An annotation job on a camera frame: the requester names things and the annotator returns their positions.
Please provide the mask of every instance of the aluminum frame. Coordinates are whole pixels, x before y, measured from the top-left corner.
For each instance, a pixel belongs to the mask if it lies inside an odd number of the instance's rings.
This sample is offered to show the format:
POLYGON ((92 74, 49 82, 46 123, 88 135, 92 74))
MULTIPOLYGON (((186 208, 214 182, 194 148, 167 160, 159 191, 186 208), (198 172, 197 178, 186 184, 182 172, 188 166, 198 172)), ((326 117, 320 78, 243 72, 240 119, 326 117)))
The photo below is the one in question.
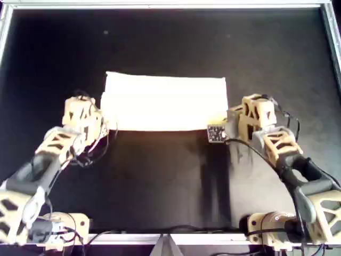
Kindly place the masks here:
MULTIPOLYGON (((4 0, 0 13, 0 65, 16 9, 302 9, 320 8, 341 92, 341 37, 331 0, 4 0)), ((250 245, 244 234, 171 234, 177 245, 250 245)), ((155 245, 160 234, 105 234, 92 244, 155 245)))

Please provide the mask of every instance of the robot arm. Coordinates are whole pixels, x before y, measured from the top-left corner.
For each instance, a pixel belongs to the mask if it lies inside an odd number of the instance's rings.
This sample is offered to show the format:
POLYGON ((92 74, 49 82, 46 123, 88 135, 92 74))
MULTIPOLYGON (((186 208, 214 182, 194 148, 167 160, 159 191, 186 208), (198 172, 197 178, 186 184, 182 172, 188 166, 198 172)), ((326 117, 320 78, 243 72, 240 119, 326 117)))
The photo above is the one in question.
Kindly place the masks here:
POLYGON ((57 177, 87 146, 93 149, 109 133, 95 100, 85 96, 66 100, 62 124, 50 129, 31 161, 2 183, 0 241, 21 245, 31 229, 51 230, 51 222, 37 217, 57 177))
POLYGON ((276 171, 293 198, 296 217, 275 212, 252 214, 248 218, 248 238, 252 243, 273 246, 275 250, 288 249, 290 243, 339 244, 340 185, 303 156, 288 127, 276 126, 276 104, 269 97, 253 94, 244 97, 241 105, 228 110, 227 120, 208 126, 211 143, 236 141, 257 151, 276 171), (306 182, 299 180, 294 170, 301 173, 306 182), (285 230, 286 234, 263 233, 264 229, 285 230))

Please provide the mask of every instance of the wire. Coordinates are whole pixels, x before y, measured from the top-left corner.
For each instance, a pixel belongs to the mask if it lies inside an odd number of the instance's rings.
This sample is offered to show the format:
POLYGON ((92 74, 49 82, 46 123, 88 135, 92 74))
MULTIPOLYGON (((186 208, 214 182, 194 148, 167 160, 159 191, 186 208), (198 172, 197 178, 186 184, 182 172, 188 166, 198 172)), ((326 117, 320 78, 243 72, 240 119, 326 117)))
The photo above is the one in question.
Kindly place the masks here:
MULTIPOLYGON (((95 164, 98 160, 100 160, 107 153, 108 148, 109 148, 109 130, 108 130, 108 127, 107 127, 106 123, 104 122, 104 117, 102 116, 100 109, 91 100, 91 97, 89 96, 89 94, 86 93, 83 90, 77 89, 75 91, 75 95, 77 97, 80 97, 81 99, 86 97, 86 100, 88 100, 90 102, 91 106, 93 106, 95 108, 96 112, 100 113, 100 115, 102 117, 101 118, 101 129, 100 129, 100 133, 99 133, 98 138, 95 140, 95 142, 93 143, 92 147, 87 152, 84 152, 86 154, 86 156, 83 157, 83 158, 86 160, 86 162, 79 161, 77 155, 74 155, 75 157, 72 160, 73 163, 71 162, 71 165, 74 165, 74 163, 75 163, 75 164, 78 164, 80 167, 89 167, 89 166, 95 164), (94 148, 99 143, 100 137, 101 137, 101 133, 102 133, 104 127, 105 127, 105 129, 107 131, 107 135, 106 135, 107 142, 105 144, 104 150, 102 151, 102 153, 98 157, 96 157, 96 159, 91 159, 90 157, 92 157, 92 151, 94 150, 94 148)), ((116 139, 117 133, 118 133, 118 126, 116 125, 116 132, 115 132, 115 138, 114 139, 116 139)))
POLYGON ((73 228, 69 228, 69 227, 64 227, 64 229, 66 229, 67 231, 73 231, 75 233, 74 235, 74 238, 69 240, 69 241, 65 241, 66 243, 67 242, 71 242, 72 240, 74 241, 74 244, 75 244, 75 240, 76 240, 76 237, 78 237, 78 240, 80 241, 80 243, 82 244, 82 253, 83 253, 83 256, 85 256, 85 245, 83 243, 83 238, 80 236, 80 234, 73 228))
POLYGON ((75 218, 74 218, 70 213, 65 213, 65 214, 67 214, 68 216, 70 216, 70 217, 72 218, 74 224, 75 224, 75 235, 74 235, 74 237, 72 238, 72 239, 74 240, 74 244, 72 245, 72 248, 71 248, 71 252, 70 252, 70 255, 71 255, 71 254, 72 254, 72 251, 74 250, 75 242, 76 242, 76 220, 75 220, 75 218))
POLYGON ((324 249, 324 244, 320 244, 319 248, 316 250, 316 252, 311 254, 311 256, 316 256, 322 250, 322 248, 324 249))
POLYGON ((270 228, 270 229, 260 229, 257 231, 252 231, 246 234, 246 236, 252 236, 257 234, 264 234, 264 233, 274 233, 274 232, 286 232, 284 228, 270 228))
MULTIPOLYGON (((228 145, 230 142, 237 142, 237 143, 243 144, 243 145, 247 146, 248 148, 252 149, 261 159, 263 159, 277 173, 277 175, 280 175, 279 170, 275 166, 273 166, 273 164, 268 159, 266 159, 256 148, 254 148, 253 146, 251 146, 247 142, 245 142, 243 140, 240 140, 240 139, 227 139, 227 140, 225 140, 225 144, 226 145, 228 145)), ((290 195, 291 195, 291 197, 293 199, 293 203, 294 203, 294 207, 295 207, 295 211, 296 211, 296 217, 298 219, 298 222, 299 222, 299 225, 300 225, 300 228, 301 228, 301 232, 302 232, 303 236, 305 236, 305 231, 304 231, 304 226, 303 226, 303 222, 302 222, 302 217, 301 217, 301 215, 300 215, 300 213, 298 211, 298 207, 297 207, 297 203, 296 203, 295 197, 291 194, 290 189, 288 187, 287 187, 287 190, 289 191, 289 193, 290 193, 290 195)))
POLYGON ((87 252, 88 247, 89 247, 89 246, 91 245, 91 243, 92 243, 93 241, 95 241, 99 236, 105 235, 105 234, 112 234, 112 233, 115 233, 115 232, 116 232, 116 231, 109 230, 109 231, 104 231, 104 232, 102 232, 102 233, 99 233, 99 234, 95 235, 93 238, 91 238, 91 239, 89 240, 89 242, 87 242, 87 243, 85 244, 85 247, 86 247, 85 252, 87 252))
POLYGON ((222 252, 222 253, 214 253, 211 256, 252 256, 260 254, 261 251, 258 252, 242 252, 242 253, 233 253, 233 252, 222 252))
POLYGON ((290 120, 294 119, 297 122, 297 130, 296 130, 296 135, 295 135, 295 140, 296 142, 298 141, 298 136, 299 136, 299 131, 301 129, 301 124, 299 122, 299 119, 293 115, 291 115, 289 112, 283 110, 281 105, 278 104, 278 102, 272 97, 267 94, 262 94, 261 98, 270 100, 275 106, 277 106, 278 111, 282 113, 284 117, 287 118, 287 128, 290 128, 290 120))
POLYGON ((250 144, 248 144, 247 142, 240 140, 240 139, 227 139, 225 140, 225 144, 230 144, 230 142, 237 142, 240 144, 243 144, 245 146, 247 146, 248 148, 252 149, 261 159, 263 159, 277 174, 279 174, 279 171, 277 170, 277 168, 275 166, 273 166, 273 164, 266 159, 262 153, 260 153, 257 149, 255 149, 253 146, 251 146, 250 144))

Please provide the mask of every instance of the metal bracket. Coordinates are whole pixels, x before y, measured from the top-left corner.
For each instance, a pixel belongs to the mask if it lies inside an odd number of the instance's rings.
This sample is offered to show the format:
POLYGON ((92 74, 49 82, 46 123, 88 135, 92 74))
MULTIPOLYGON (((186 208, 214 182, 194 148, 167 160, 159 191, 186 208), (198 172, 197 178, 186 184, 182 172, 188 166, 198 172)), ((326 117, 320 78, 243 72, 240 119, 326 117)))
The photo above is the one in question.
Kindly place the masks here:
POLYGON ((171 235, 161 235, 149 256, 183 256, 171 235))

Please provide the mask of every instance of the black table surface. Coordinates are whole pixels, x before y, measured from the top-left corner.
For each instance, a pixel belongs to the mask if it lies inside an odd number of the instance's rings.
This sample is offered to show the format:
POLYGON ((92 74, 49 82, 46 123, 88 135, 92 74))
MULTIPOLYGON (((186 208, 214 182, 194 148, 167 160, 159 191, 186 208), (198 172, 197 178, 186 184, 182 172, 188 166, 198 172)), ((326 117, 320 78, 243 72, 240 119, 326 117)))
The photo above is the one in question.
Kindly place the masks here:
MULTIPOLYGON (((75 89, 98 103, 105 72, 226 77, 229 106, 267 93, 301 120, 306 156, 341 178, 341 111, 318 10, 15 10, 0 70, 0 179, 61 124, 75 89)), ((95 229, 237 227, 292 211, 266 164, 205 131, 123 132, 93 167, 67 168, 50 198, 95 229)))

